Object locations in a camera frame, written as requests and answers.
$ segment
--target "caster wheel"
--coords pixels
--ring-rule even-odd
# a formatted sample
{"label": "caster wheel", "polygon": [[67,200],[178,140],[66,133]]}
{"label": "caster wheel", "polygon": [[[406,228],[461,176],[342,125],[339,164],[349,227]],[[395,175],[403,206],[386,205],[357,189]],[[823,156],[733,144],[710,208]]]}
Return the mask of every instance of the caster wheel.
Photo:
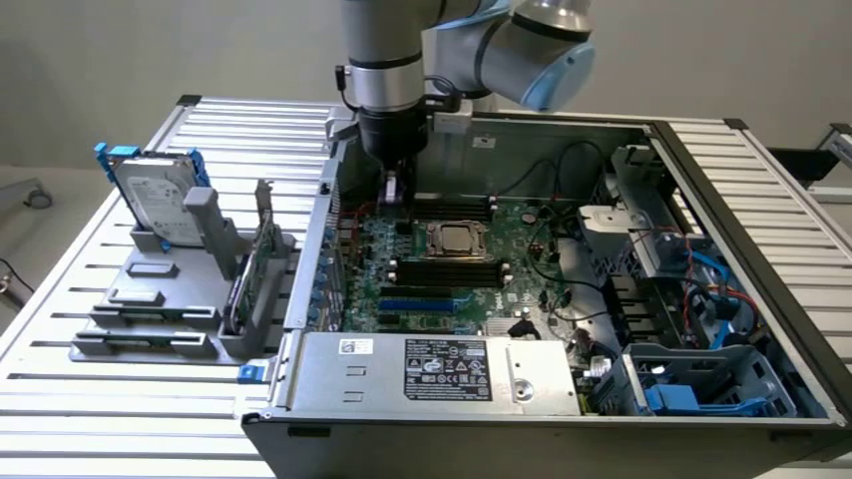
{"label": "caster wheel", "polygon": [[29,192],[29,195],[26,195],[23,205],[33,210],[43,210],[45,208],[49,208],[50,205],[53,205],[50,194],[41,190],[33,190]]}

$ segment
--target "white label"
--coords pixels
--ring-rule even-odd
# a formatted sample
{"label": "white label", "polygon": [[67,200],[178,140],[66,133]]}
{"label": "white label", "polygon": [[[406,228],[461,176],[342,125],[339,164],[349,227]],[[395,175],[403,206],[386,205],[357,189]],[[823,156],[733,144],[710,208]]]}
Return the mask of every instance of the white label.
{"label": "white label", "polygon": [[199,246],[201,234],[183,207],[183,194],[174,183],[158,178],[127,178],[130,195],[147,221],[147,228],[170,244]]}
{"label": "white label", "polygon": [[373,340],[341,339],[339,354],[373,354]]}
{"label": "white label", "polygon": [[473,137],[473,147],[493,150],[493,147],[495,147],[495,138],[494,137]]}

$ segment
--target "green circuit board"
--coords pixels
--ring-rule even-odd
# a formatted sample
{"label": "green circuit board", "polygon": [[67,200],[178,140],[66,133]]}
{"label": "green circuit board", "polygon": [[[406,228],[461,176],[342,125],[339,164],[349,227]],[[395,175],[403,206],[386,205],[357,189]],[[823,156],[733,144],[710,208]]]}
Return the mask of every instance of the green circuit board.
{"label": "green circuit board", "polygon": [[[502,288],[497,287],[453,287],[453,312],[394,311],[399,323],[387,326],[379,323],[378,304],[381,288],[391,286],[387,280],[389,263],[393,258],[423,260],[427,252],[427,228],[430,221],[413,222],[411,233],[397,233],[397,220],[381,216],[361,219],[358,232],[358,249],[365,256],[357,272],[347,278],[347,308],[343,330],[357,332],[438,331],[441,333],[475,334],[483,322],[491,317],[511,317],[515,311],[527,307],[538,311],[538,296],[542,290],[553,298],[557,284],[542,279],[523,265],[529,238],[534,226],[521,220],[523,214],[535,214],[537,208],[523,202],[503,202],[493,214],[491,221],[482,226],[483,261],[498,260],[509,264],[511,281]],[[535,243],[546,246],[549,232],[539,232]],[[558,275],[557,264],[546,261],[546,252],[539,260],[538,268],[547,274]]]}

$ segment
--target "sticker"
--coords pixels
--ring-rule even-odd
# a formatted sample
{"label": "sticker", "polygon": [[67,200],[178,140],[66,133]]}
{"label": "sticker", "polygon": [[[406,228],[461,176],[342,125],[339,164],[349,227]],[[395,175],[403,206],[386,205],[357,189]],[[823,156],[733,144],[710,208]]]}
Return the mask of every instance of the sticker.
{"label": "sticker", "polygon": [[494,137],[473,137],[473,147],[485,148],[486,150],[493,150],[493,147],[495,147],[495,138]]}
{"label": "sticker", "polygon": [[371,339],[341,339],[339,354],[373,354]]}
{"label": "sticker", "polygon": [[406,339],[405,396],[411,401],[490,401],[483,341]]}
{"label": "sticker", "polygon": [[178,186],[158,178],[130,177],[127,187],[150,231],[170,244],[202,245],[201,233],[183,207],[183,194]]}

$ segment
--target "metal slatted platform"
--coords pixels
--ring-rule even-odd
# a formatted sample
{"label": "metal slatted platform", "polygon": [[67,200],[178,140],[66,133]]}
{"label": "metal slatted platform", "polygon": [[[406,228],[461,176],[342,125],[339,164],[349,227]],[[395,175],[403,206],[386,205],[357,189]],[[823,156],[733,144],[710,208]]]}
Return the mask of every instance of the metal slatted platform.
{"label": "metal slatted platform", "polygon": [[852,371],[852,239],[747,131],[723,123],[670,126]]}
{"label": "metal slatted platform", "polygon": [[[201,149],[223,214],[245,230],[257,225],[255,179],[274,179],[275,220],[301,241],[327,160],[322,138],[330,106],[205,98],[173,111],[147,149]],[[739,134],[719,121],[663,120],[675,122],[701,166],[717,170],[715,186],[730,207],[739,214],[757,214],[742,218],[753,222],[749,231],[761,247],[771,248],[771,256],[831,260],[787,261],[775,267],[802,300],[809,300],[810,289],[826,291],[819,294],[838,308],[822,310],[814,304],[810,317],[829,340],[839,341],[838,350],[846,347],[843,357],[852,357],[852,343],[841,342],[852,341],[843,336],[852,328],[845,288],[822,287],[852,284],[852,269],[833,262],[843,259],[841,253],[847,260],[846,250],[807,223],[797,197],[769,182],[775,174]],[[746,177],[754,183],[730,171],[751,172]],[[769,214],[785,217],[775,222]],[[797,227],[779,221],[789,215]],[[237,385],[235,366],[67,359],[69,338],[130,252],[130,227],[131,217],[113,192],[0,337],[0,477],[270,479],[273,473],[233,419],[238,397],[265,396],[267,386]],[[282,297],[278,322],[285,309]],[[273,335],[267,345],[277,346],[278,337]],[[847,465],[849,457],[830,467]]]}

